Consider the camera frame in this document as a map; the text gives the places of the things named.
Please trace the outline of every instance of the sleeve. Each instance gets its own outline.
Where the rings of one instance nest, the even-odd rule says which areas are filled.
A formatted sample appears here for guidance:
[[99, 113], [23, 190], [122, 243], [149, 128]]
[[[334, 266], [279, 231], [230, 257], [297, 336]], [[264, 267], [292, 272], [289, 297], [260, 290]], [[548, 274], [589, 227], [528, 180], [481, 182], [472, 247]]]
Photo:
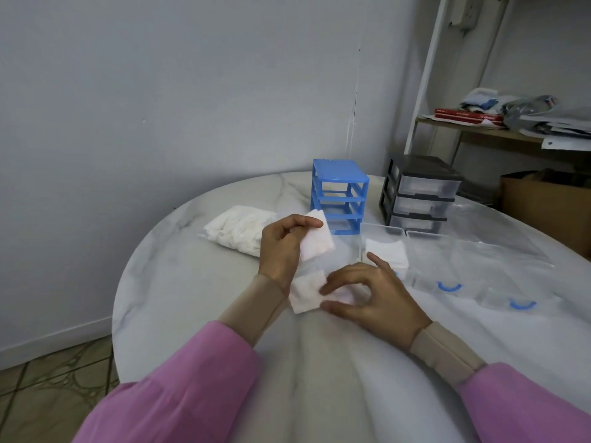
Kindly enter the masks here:
[[101, 401], [73, 443], [224, 442], [258, 376], [252, 347], [284, 306], [278, 286], [257, 275], [220, 321], [206, 324], [145, 379]]
[[461, 395], [483, 443], [591, 441], [591, 416], [510, 365], [487, 365], [439, 323], [422, 330], [411, 354]]

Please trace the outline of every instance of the person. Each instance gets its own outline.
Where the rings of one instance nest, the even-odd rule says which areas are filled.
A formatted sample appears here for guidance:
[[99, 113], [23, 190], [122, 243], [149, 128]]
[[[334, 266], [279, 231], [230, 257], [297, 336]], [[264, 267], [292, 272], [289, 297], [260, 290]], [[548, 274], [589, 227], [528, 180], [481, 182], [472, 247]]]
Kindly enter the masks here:
[[[259, 271], [216, 321], [207, 323], [145, 379], [114, 389], [86, 417], [74, 443], [224, 442], [253, 386], [253, 347], [287, 304], [300, 242], [318, 219], [291, 215], [262, 233]], [[591, 416], [504, 363], [487, 365], [462, 340], [432, 321], [388, 263], [356, 263], [331, 273], [322, 294], [348, 284], [371, 290], [365, 305], [325, 301], [351, 320], [413, 354], [461, 396], [482, 442], [591, 441]]]

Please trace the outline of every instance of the beige undershirt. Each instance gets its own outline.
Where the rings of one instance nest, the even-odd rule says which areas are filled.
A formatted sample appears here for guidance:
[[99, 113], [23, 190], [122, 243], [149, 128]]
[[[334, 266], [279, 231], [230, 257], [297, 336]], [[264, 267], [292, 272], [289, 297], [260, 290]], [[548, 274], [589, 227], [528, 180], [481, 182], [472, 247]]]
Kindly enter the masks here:
[[[254, 347], [287, 303], [277, 283], [259, 274], [228, 306], [219, 321]], [[486, 365], [462, 339], [438, 322], [433, 322], [418, 333], [410, 353], [439, 373], [454, 388]]]

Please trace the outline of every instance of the tile floor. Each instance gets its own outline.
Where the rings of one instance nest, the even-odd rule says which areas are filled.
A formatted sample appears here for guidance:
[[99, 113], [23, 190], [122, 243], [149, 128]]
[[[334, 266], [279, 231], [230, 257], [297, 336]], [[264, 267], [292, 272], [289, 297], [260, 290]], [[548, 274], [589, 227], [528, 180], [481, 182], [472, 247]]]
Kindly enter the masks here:
[[0, 372], [0, 443], [70, 443], [119, 385], [111, 336]]

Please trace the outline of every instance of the brown box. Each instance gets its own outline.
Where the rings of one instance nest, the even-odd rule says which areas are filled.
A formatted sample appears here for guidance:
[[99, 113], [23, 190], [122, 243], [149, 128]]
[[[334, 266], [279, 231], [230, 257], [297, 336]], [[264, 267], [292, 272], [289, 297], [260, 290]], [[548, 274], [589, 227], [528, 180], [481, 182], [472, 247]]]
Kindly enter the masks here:
[[[522, 180], [528, 172], [501, 177], [501, 211], [591, 257], [591, 189], [536, 180]], [[567, 182], [572, 174], [555, 172]]]

